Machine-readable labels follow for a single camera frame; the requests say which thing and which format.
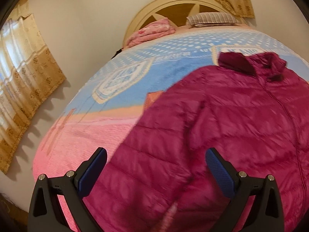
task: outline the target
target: striped pillow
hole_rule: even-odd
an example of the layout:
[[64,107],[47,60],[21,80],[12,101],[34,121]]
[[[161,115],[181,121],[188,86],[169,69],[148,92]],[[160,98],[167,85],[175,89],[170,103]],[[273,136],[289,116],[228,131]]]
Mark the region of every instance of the striped pillow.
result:
[[187,17],[186,25],[201,27],[205,26],[214,26],[213,24],[224,24],[224,25],[234,25],[241,24],[235,17],[228,13],[223,12],[204,12],[198,13],[192,17]]

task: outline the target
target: silver screw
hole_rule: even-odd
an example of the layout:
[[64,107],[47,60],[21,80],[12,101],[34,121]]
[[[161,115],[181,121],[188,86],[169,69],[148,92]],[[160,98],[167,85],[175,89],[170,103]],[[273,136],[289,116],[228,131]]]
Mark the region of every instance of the silver screw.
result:
[[43,179],[45,179],[45,174],[41,174],[41,175],[39,176],[39,180],[40,180],[40,181],[42,181]]
[[74,171],[68,171],[67,173],[66,173],[66,175],[67,175],[67,177],[72,177],[73,175],[74,175]]
[[273,175],[270,174],[270,175],[268,176],[268,179],[269,179],[270,181],[274,181],[274,180],[275,180],[275,177],[274,177]]
[[240,176],[241,178],[246,178],[246,177],[247,177],[247,173],[244,172],[244,171],[240,171],[238,174],[239,174],[239,176]]

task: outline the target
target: headboard panel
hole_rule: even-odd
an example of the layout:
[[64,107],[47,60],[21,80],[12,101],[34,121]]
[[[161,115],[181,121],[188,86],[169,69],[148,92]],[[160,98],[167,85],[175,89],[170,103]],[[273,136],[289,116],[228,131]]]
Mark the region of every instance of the headboard panel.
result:
[[[215,0],[153,0],[141,9],[129,24],[123,40],[123,46],[125,46],[127,38],[132,33],[153,21],[167,17],[173,26],[179,27],[185,25],[186,17],[200,12],[230,13]],[[245,23],[243,18],[234,17]]]

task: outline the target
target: jacket zipper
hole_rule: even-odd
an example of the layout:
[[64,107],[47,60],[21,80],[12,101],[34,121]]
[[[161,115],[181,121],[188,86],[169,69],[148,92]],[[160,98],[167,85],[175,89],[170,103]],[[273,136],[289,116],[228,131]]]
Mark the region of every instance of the jacket zipper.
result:
[[293,125],[293,130],[294,130],[294,135],[295,135],[295,149],[296,149],[296,158],[297,158],[297,166],[298,166],[298,169],[299,169],[299,173],[300,173],[300,178],[301,178],[301,181],[302,181],[302,190],[303,190],[303,195],[304,195],[304,198],[303,198],[303,201],[302,201],[302,210],[301,210],[301,214],[304,214],[304,212],[306,210],[305,209],[305,201],[307,199],[307,187],[305,185],[305,182],[304,182],[304,178],[303,178],[303,172],[302,172],[302,166],[300,164],[300,161],[299,161],[299,142],[298,142],[298,136],[297,136],[297,131],[296,131],[296,126],[295,126],[295,123],[293,121],[293,118],[291,116],[291,114],[288,112],[288,110],[285,108],[285,106],[269,91],[267,90],[264,86],[262,86],[264,88],[264,90],[274,99],[276,100],[280,105],[281,107],[283,108],[283,110],[285,111],[285,113],[288,115],[288,117],[290,118],[291,122],[292,122],[292,125]]

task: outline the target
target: quilted jacket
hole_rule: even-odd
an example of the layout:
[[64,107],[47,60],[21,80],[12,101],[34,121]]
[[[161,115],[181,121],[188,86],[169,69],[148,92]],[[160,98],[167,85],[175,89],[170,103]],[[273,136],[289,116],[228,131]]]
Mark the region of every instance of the quilted jacket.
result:
[[275,176],[292,231],[309,207],[309,85],[285,66],[274,53],[221,53],[163,93],[86,199],[103,230],[150,231],[177,203],[168,231],[209,231],[229,202],[205,163],[215,147],[238,171]]

